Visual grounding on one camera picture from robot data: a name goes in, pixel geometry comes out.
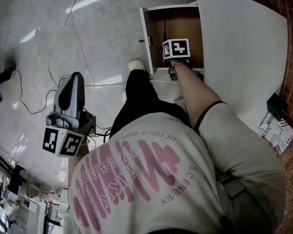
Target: black sleeve trim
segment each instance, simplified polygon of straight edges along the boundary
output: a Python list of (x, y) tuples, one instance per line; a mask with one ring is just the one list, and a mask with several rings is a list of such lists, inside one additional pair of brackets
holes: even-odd
[(219, 101), (216, 101), (214, 102), (213, 104), (209, 105), (204, 111), (203, 113), (200, 115), (199, 119), (197, 120), (195, 126), (194, 126), (194, 131), (200, 135), (200, 132), (199, 132), (199, 127), (202, 123), (202, 120), (204, 119), (204, 116), (206, 115), (206, 113), (209, 111), (209, 109), (211, 109), (213, 106), (217, 105), (217, 104), (220, 104), (220, 103), (224, 103), (222, 100), (219, 100)]

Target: drawer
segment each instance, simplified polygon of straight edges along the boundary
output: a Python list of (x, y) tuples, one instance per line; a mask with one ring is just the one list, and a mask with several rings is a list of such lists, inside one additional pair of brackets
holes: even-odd
[(168, 69), (163, 64), (162, 49), (165, 20), (167, 39), (188, 39), (192, 68), (203, 68), (202, 30), (196, 4), (140, 8), (140, 15), (151, 74)]

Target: open drawer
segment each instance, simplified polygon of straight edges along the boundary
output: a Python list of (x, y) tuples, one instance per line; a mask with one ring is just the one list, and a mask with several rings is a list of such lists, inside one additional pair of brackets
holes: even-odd
[(163, 65), (162, 43), (166, 21), (167, 39), (189, 39), (192, 68), (203, 68), (203, 44), (197, 5), (172, 5), (140, 8), (146, 39), (149, 72), (168, 69)]
[(140, 8), (149, 72), (163, 68), (166, 19), (167, 39), (189, 39), (192, 67), (204, 67), (204, 82), (256, 131), (267, 113), (266, 101), (282, 84), (287, 20), (252, 0), (197, 4)]

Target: person's right arm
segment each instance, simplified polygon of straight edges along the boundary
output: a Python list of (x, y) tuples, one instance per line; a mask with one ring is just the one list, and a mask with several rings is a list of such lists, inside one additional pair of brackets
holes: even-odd
[[(271, 221), (271, 231), (274, 231), (283, 217), (286, 176), (272, 149), (226, 104), (215, 104), (207, 110), (220, 98), (188, 67), (178, 65), (176, 73), (192, 128), (205, 142), (216, 170), (232, 174), (239, 183), (245, 182), (244, 185), (254, 185), (255, 191), (249, 193), (252, 196), (240, 197), (242, 201), (236, 200), (232, 205), (236, 217), (240, 218), (244, 214), (243, 219), (249, 215), (250, 219), (256, 221), (252, 210), (258, 204), (258, 216), (267, 215), (267, 222), (275, 219)], [(267, 204), (254, 201), (254, 195), (264, 198)]]

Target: shirt sleeve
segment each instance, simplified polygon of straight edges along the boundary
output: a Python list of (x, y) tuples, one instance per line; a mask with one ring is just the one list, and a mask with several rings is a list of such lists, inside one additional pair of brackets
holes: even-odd
[(255, 185), (266, 196), (280, 224), (285, 208), (286, 175), (271, 147), (224, 103), (211, 107), (198, 129), (216, 170)]

